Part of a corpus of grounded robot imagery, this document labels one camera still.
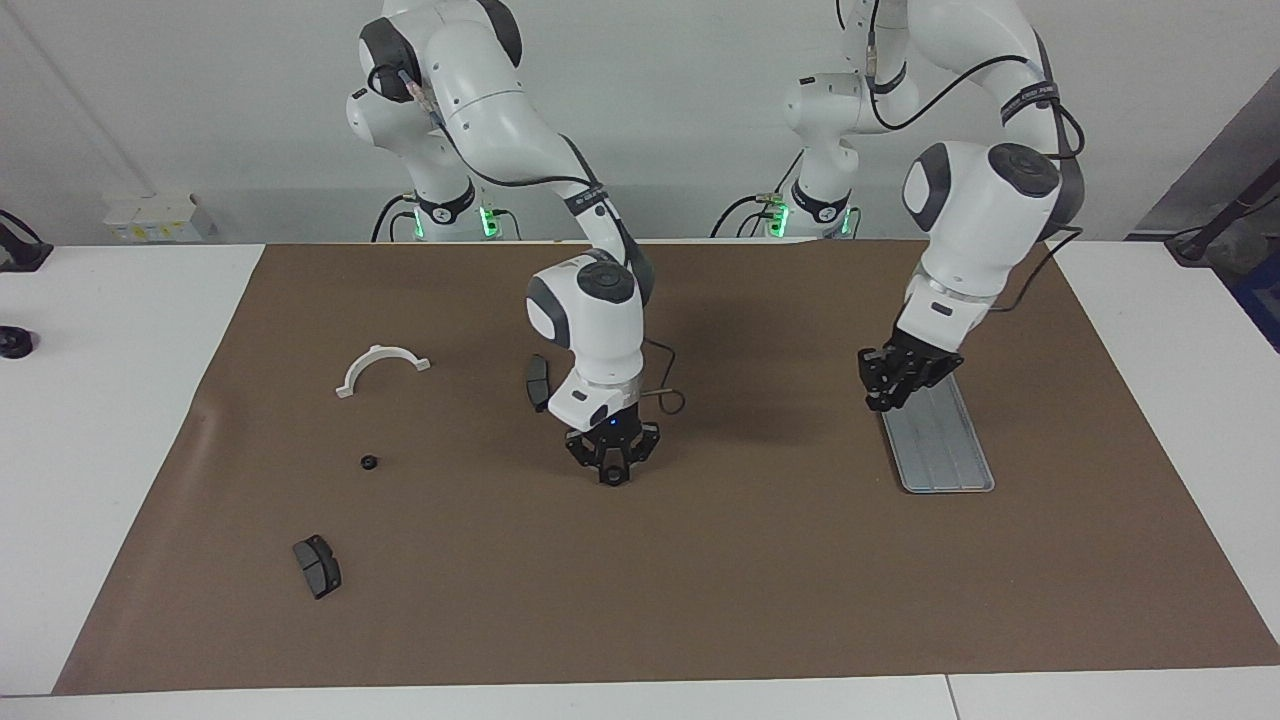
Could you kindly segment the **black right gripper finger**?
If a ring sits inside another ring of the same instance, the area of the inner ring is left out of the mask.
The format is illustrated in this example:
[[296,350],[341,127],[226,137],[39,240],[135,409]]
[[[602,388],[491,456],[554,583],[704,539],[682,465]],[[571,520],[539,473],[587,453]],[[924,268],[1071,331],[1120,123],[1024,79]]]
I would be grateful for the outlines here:
[[613,487],[630,482],[631,466],[645,462],[659,442],[659,425],[637,425],[634,432],[617,433],[613,441]]
[[571,430],[564,437],[564,447],[584,468],[594,468],[596,479],[604,486],[613,486],[609,452],[611,439],[600,430]]

